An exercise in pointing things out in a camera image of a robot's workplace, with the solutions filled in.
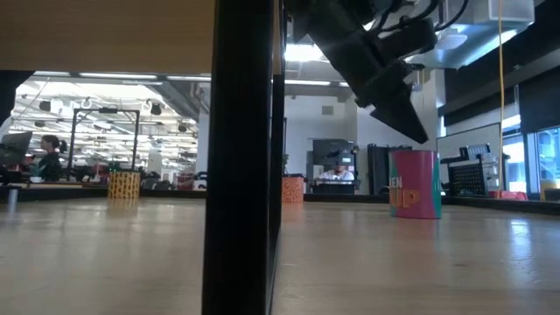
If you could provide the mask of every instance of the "black metal frame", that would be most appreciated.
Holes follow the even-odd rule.
[[[70,176],[70,171],[72,170],[72,164],[74,161],[74,142],[76,140],[76,126],[81,121],[78,121],[78,114],[80,112],[88,112],[88,113],[108,113],[108,114],[116,114],[116,113],[133,113],[136,114],[136,123],[134,128],[134,148],[132,149],[132,166],[131,170],[134,171],[137,163],[137,148],[138,148],[138,130],[140,128],[140,110],[136,109],[116,109],[116,108],[75,108],[73,110],[73,118],[72,118],[72,135],[70,136],[70,149],[68,151],[68,177]]]
[[[279,224],[272,200],[277,200],[282,168],[277,148],[283,148],[277,97],[270,119],[273,3],[252,3],[254,13],[247,14],[241,0],[216,1],[203,315],[270,311],[276,260],[270,240]],[[243,165],[244,172],[232,176],[232,165]]]

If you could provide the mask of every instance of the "window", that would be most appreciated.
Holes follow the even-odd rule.
[[[560,128],[546,129],[536,134],[540,180],[560,179]]]
[[[509,155],[506,162],[506,181],[510,192],[527,192],[524,149],[522,135],[504,138],[504,154]]]

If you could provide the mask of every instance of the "computer monitor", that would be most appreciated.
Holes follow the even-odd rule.
[[[314,165],[354,165],[354,142],[342,139],[313,140]]]
[[[32,132],[5,135],[0,143],[0,165],[16,165],[25,161]]]

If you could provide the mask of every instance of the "dark hair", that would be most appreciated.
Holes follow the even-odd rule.
[[[68,149],[67,142],[64,140],[60,141],[59,138],[55,135],[45,135],[42,137],[42,139],[49,144],[52,144],[52,147],[54,149],[59,148],[60,153],[64,153]]]

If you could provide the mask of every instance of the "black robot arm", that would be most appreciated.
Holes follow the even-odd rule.
[[[356,95],[358,106],[374,105],[372,117],[419,142],[428,136],[410,102],[412,88],[403,79],[413,66],[402,60],[434,48],[438,37],[428,16],[441,0],[430,0],[416,17],[382,28],[405,0],[285,0],[294,39],[309,35]],[[363,25],[379,18],[376,27]],[[381,32],[391,32],[381,38]]]

